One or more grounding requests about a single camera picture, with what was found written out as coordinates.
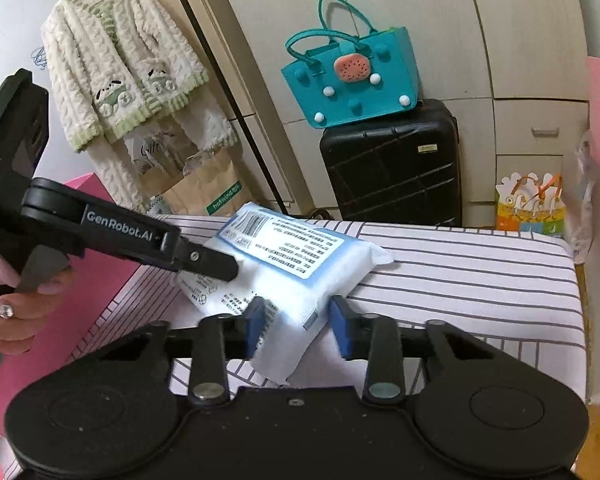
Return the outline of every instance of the package of wet wipes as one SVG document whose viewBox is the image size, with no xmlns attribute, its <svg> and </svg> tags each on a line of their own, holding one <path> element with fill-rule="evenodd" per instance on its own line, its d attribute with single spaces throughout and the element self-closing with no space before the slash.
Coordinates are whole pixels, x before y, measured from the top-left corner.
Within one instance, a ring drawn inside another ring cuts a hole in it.
<svg viewBox="0 0 600 480">
<path fill-rule="evenodd" d="M 238 277 L 225 283 L 192 272 L 177 282 L 204 316 L 240 314 L 254 296 L 267 321 L 251 365 L 278 384 L 296 369 L 327 321 L 328 299 L 346 296 L 376 266 L 392 261 L 379 246 L 249 203 L 206 244 L 232 254 Z"/>
</svg>

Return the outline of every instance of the drawer handle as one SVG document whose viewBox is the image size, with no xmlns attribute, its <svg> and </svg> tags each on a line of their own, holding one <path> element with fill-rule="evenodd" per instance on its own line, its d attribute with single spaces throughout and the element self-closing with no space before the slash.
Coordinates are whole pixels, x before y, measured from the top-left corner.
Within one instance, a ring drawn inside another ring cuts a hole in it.
<svg viewBox="0 0 600 480">
<path fill-rule="evenodd" d="M 560 128 L 555 130 L 538 130 L 537 128 L 531 128 L 531 134 L 534 137 L 557 137 L 560 135 Z"/>
</svg>

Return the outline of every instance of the silver rivet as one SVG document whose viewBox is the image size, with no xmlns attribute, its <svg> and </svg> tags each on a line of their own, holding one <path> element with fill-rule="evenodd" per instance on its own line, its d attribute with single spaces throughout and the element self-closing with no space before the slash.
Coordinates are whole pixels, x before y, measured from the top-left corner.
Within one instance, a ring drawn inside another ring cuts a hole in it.
<svg viewBox="0 0 600 480">
<path fill-rule="evenodd" d="M 369 393 L 376 399 L 393 399 L 400 395 L 400 387 L 393 383 L 374 383 L 369 386 Z"/>
<path fill-rule="evenodd" d="M 200 400 L 217 399 L 224 394 L 224 388 L 218 383 L 200 383 L 193 388 L 193 394 Z"/>
</svg>

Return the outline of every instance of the black suitcase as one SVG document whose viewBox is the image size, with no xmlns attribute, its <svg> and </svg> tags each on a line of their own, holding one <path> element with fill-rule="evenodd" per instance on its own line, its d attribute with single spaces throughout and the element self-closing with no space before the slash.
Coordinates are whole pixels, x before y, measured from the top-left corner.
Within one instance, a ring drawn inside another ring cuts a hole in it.
<svg viewBox="0 0 600 480">
<path fill-rule="evenodd" d="M 459 226 L 458 123 L 441 101 L 327 128 L 320 151 L 342 218 Z"/>
</svg>

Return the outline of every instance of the teal handbag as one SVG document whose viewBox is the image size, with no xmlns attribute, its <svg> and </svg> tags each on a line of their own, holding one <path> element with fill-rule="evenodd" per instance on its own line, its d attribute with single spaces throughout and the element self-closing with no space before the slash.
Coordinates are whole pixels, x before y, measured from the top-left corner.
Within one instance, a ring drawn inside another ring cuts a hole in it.
<svg viewBox="0 0 600 480">
<path fill-rule="evenodd" d="M 298 32 L 285 44 L 296 60 L 282 69 L 282 75 L 309 124 L 326 128 L 413 108 L 418 100 L 418 69 L 407 29 L 379 32 L 350 3 L 336 1 L 359 16 L 369 34 L 359 38 L 328 28 L 320 0 L 323 28 Z M 329 41 L 304 54 L 292 48 L 315 36 Z"/>
</svg>

